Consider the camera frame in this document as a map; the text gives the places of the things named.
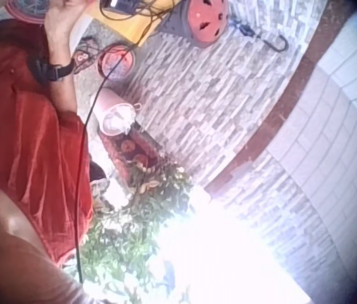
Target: red shirt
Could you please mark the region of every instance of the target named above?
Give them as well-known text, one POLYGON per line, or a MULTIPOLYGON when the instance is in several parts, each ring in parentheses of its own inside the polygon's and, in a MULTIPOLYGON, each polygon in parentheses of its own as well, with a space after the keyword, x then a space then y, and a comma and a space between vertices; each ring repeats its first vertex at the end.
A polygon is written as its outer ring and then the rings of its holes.
MULTIPOLYGON (((84 125, 75 113, 56 112, 48 90, 31 75, 27 56, 0 42, 0 190, 60 265, 75 249, 75 186, 84 125)), ((79 205, 81 239, 92 217, 87 145, 79 205)))

